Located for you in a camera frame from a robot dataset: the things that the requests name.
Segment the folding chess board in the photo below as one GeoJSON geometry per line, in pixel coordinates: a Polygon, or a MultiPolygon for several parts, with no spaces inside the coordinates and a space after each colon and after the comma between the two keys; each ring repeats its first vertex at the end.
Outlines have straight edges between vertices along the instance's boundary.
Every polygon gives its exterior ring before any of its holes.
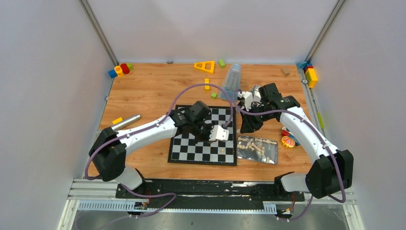
{"type": "Polygon", "coordinates": [[[206,165],[237,165],[237,134],[235,108],[229,106],[210,106],[211,113],[205,118],[206,123],[223,125],[231,121],[227,129],[227,141],[196,142],[192,134],[180,134],[172,137],[169,147],[169,163],[191,163],[206,165]]]}

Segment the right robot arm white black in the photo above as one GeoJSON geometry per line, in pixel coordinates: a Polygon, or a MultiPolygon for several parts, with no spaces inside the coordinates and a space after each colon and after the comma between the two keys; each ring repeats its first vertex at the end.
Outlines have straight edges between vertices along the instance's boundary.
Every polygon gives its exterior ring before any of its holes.
{"type": "Polygon", "coordinates": [[[326,196],[344,203],[345,189],[352,184],[354,157],[340,150],[311,123],[293,96],[282,96],[276,84],[237,89],[233,98],[242,117],[241,133],[260,130],[264,122],[276,119],[298,140],[312,166],[307,173],[288,172],[274,179],[273,193],[286,200],[293,192],[310,193],[320,199],[326,196]]]}

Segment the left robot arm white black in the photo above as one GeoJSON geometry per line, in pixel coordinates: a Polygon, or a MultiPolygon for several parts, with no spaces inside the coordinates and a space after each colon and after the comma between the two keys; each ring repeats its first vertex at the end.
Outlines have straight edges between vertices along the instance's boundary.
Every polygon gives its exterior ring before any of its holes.
{"type": "Polygon", "coordinates": [[[135,128],[122,130],[111,126],[103,129],[89,151],[89,161],[86,165],[89,167],[93,164],[98,175],[91,176],[86,169],[85,178],[101,179],[104,182],[116,181],[126,186],[133,197],[143,197],[147,185],[138,170],[126,165],[127,155],[179,134],[192,134],[200,142],[217,141],[216,134],[222,133],[222,130],[218,125],[206,121],[210,112],[205,103],[197,101],[190,108],[171,109],[157,120],[135,128]]]}

